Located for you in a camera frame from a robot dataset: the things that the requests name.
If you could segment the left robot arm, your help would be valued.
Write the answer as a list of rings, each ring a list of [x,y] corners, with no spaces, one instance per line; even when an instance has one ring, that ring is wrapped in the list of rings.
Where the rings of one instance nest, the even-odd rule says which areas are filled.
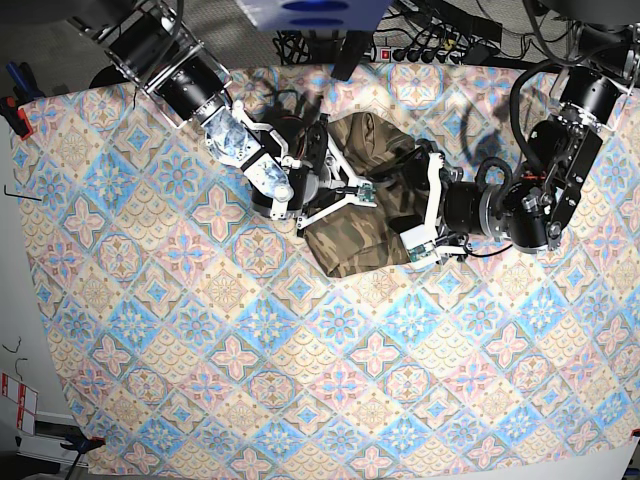
[[[410,157],[402,172],[427,192],[424,213],[390,220],[412,262],[472,255],[482,235],[522,253],[559,247],[602,147],[600,133],[620,98],[639,77],[636,1],[526,1],[544,60],[521,73],[509,96],[509,120],[521,151],[517,168],[491,156],[473,181],[462,181],[439,152]],[[549,67],[560,72],[559,110],[525,135],[520,122],[524,85]]]

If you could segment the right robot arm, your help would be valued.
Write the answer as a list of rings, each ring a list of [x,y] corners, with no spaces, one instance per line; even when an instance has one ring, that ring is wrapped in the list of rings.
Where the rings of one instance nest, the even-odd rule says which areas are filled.
[[[229,70],[184,24],[185,4],[78,1],[69,23],[100,46],[116,69],[175,128],[197,123],[221,163],[251,186],[251,209],[298,231],[347,206],[373,208],[375,186],[339,151],[319,114],[257,122],[232,100]]]

